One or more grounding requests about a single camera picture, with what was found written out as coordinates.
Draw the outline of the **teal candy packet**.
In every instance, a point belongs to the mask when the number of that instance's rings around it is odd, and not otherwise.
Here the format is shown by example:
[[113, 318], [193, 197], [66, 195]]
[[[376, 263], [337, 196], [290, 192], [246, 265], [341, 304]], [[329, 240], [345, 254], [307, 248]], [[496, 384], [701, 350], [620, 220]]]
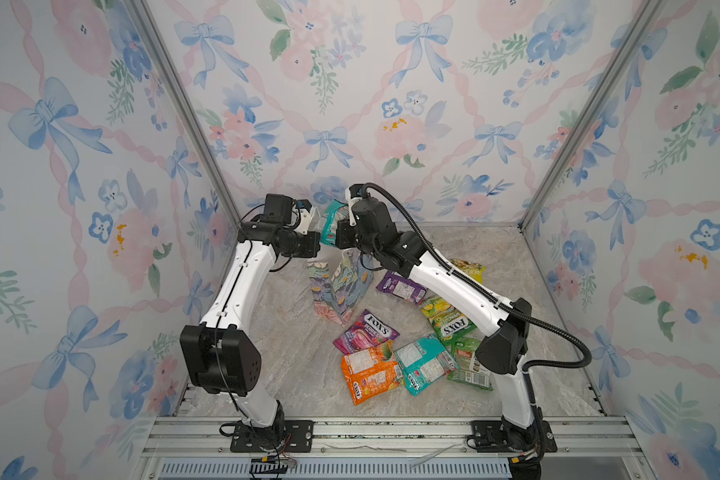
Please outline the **teal candy packet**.
[[414, 397], [457, 370], [455, 360], [435, 334], [396, 349], [395, 357], [402, 369], [405, 388]]
[[338, 200], [332, 200], [324, 213], [321, 230], [321, 242], [329, 246], [336, 245], [338, 223], [348, 217], [348, 206]]

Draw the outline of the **floral paper gift bag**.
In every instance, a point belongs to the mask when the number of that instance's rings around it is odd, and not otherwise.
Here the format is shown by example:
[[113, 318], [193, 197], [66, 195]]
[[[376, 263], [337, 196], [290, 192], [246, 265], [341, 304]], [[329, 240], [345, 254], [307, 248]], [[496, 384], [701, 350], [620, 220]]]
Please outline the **floral paper gift bag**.
[[374, 278], [373, 258], [356, 249], [330, 249], [326, 256], [307, 262], [307, 273], [317, 315], [347, 325]]

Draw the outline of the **green yellow Fox's candy packet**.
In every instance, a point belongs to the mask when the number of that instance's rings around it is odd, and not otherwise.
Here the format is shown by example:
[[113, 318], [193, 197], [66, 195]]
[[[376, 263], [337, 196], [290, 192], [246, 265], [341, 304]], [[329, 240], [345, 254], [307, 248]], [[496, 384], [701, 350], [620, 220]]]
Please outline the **green yellow Fox's candy packet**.
[[476, 329], [476, 325], [467, 316], [439, 295], [425, 299], [420, 305], [420, 310], [436, 337], [445, 345]]

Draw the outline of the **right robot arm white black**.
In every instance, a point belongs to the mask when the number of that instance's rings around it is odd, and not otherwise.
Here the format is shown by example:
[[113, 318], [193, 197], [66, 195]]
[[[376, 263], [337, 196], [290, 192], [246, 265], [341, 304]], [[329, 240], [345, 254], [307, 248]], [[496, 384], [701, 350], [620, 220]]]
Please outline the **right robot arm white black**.
[[498, 443], [520, 452], [537, 446], [543, 426], [521, 367], [528, 328], [512, 301], [474, 281], [440, 255], [421, 233], [400, 232], [387, 206], [371, 197], [349, 197], [348, 218], [338, 222], [336, 245], [354, 247], [380, 267], [434, 291], [465, 315], [484, 335], [476, 359], [495, 378], [501, 398]]

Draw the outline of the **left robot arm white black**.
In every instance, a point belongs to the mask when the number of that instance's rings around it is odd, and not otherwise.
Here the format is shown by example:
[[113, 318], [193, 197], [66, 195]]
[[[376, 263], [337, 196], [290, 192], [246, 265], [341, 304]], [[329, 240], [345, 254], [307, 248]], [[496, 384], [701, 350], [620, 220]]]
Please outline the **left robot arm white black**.
[[278, 432], [283, 417], [280, 403], [259, 384], [262, 355], [249, 336], [254, 307], [277, 260], [317, 256], [316, 214], [306, 199], [268, 194], [263, 211], [240, 223], [231, 266], [210, 309], [180, 335], [191, 384], [229, 395], [242, 422], [254, 429]]

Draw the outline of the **purple snack packet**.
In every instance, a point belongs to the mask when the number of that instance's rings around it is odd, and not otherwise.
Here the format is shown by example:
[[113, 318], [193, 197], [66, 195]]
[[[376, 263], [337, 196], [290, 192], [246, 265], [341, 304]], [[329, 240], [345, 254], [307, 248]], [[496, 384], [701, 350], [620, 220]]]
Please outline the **purple snack packet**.
[[376, 286], [376, 290], [419, 305], [427, 294], [427, 289], [393, 271], [387, 271]]

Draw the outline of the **magenta Fox's candy packet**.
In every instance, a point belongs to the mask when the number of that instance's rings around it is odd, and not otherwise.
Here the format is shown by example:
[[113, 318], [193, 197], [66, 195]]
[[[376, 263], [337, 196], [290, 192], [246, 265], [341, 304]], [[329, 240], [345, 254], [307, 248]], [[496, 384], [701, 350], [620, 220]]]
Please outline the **magenta Fox's candy packet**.
[[395, 340], [399, 335], [395, 328], [364, 310], [358, 320], [333, 341], [333, 345], [347, 355]]

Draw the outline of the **yellow snack packet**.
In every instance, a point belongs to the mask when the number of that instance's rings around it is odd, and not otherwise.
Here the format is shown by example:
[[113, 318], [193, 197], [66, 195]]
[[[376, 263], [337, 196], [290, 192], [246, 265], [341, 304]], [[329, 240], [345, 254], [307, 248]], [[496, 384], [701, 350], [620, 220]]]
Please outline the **yellow snack packet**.
[[452, 259], [451, 263], [477, 283], [483, 283], [483, 274], [486, 271], [484, 265], [461, 259]]

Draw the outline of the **orange candy packet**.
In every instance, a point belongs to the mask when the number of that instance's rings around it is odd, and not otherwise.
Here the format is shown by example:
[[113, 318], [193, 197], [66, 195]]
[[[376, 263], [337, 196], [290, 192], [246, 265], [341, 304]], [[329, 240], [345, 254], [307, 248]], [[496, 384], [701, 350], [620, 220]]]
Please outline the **orange candy packet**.
[[344, 355], [341, 369], [354, 405], [394, 390], [403, 383], [403, 372], [394, 351], [394, 341]]

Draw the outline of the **green snack packet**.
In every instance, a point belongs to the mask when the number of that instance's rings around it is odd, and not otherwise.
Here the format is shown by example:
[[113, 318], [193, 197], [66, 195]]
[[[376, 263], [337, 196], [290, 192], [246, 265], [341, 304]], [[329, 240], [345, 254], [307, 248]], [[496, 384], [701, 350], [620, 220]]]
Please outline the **green snack packet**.
[[477, 360], [480, 341], [473, 338], [455, 340], [449, 348], [456, 369], [447, 376], [449, 381], [481, 390], [492, 391], [491, 372]]

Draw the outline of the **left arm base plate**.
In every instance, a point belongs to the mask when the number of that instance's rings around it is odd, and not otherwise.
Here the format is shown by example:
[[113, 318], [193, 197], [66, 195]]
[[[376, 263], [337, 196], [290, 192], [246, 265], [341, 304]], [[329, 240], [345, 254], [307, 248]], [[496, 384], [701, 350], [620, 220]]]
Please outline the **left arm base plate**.
[[276, 420], [270, 427], [251, 427], [242, 421], [234, 423], [229, 434], [233, 453], [309, 453], [312, 449], [315, 422], [311, 420]]

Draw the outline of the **aluminium rail frame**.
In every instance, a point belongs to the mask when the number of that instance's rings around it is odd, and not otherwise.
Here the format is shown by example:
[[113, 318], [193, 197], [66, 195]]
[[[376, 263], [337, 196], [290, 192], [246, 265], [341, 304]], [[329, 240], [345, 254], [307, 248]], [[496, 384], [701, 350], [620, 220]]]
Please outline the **aluminium rail frame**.
[[654, 479], [623, 417], [552, 417], [537, 465], [480, 453], [456, 417], [323, 417], [280, 454], [235, 452], [219, 417], [161, 419], [134, 479]]

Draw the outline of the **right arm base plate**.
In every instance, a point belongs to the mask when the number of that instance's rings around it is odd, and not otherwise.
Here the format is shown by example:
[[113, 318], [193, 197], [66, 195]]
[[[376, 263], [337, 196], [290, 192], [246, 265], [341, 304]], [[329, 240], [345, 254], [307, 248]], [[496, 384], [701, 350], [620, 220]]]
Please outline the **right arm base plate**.
[[543, 420], [541, 426], [543, 434], [539, 435], [537, 422], [523, 429], [504, 420], [474, 420], [470, 422], [471, 434], [467, 437], [467, 445], [480, 453], [530, 455], [543, 443], [546, 453], [557, 452], [549, 423]]

